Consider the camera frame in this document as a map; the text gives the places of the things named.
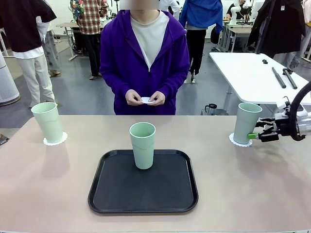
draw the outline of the purple hoodie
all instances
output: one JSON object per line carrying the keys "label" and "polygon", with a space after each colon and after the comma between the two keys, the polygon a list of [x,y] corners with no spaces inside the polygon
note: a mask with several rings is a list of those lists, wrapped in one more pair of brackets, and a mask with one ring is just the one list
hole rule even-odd
{"label": "purple hoodie", "polygon": [[[133,32],[130,11],[119,11],[103,29],[100,71],[115,94],[117,115],[175,115],[176,93],[187,78],[190,61],[185,29],[170,13],[164,13],[170,21],[150,70]],[[166,97],[165,103],[156,107],[129,106],[125,99],[129,89],[141,97],[160,91]]]}

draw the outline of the light green plastic cup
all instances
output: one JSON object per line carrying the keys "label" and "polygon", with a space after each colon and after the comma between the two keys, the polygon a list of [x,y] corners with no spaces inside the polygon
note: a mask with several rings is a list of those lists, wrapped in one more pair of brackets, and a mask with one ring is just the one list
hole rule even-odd
{"label": "light green plastic cup", "polygon": [[32,107],[31,111],[47,142],[57,143],[63,139],[63,129],[60,124],[56,103],[40,103]]}
{"label": "light green plastic cup", "polygon": [[253,103],[240,103],[233,140],[240,144],[249,142],[248,134],[254,131],[262,108]]}
{"label": "light green plastic cup", "polygon": [[151,168],[154,163],[156,128],[147,122],[136,123],[130,128],[135,164],[139,169]]}

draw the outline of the black jacket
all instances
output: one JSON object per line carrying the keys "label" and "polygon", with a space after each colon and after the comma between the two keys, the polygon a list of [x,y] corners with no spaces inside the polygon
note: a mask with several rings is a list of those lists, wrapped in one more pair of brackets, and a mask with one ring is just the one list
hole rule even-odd
{"label": "black jacket", "polygon": [[4,27],[14,52],[27,52],[42,45],[37,16],[44,23],[56,18],[43,0],[0,0],[0,28]]}
{"label": "black jacket", "polygon": [[[269,14],[270,5],[271,0],[266,0],[258,11],[248,45],[258,40],[261,24]],[[299,51],[302,34],[306,34],[306,28],[300,0],[276,0],[260,52],[273,57],[278,53]]]}

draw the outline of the hand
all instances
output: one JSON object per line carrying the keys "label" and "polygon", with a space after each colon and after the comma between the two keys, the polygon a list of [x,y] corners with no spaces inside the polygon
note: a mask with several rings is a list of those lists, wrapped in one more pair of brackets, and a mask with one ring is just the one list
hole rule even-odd
{"label": "hand", "polygon": [[138,105],[142,105],[143,103],[142,102],[139,102],[139,101],[142,101],[141,97],[139,96],[139,94],[130,89],[126,92],[125,94],[125,98],[126,98],[126,102],[128,105],[131,105],[131,106],[138,106]]}
{"label": "hand", "polygon": [[158,106],[158,105],[162,105],[165,103],[165,95],[160,92],[160,91],[156,91],[149,99],[149,102],[154,101],[154,103],[150,103],[148,105],[150,106]]}

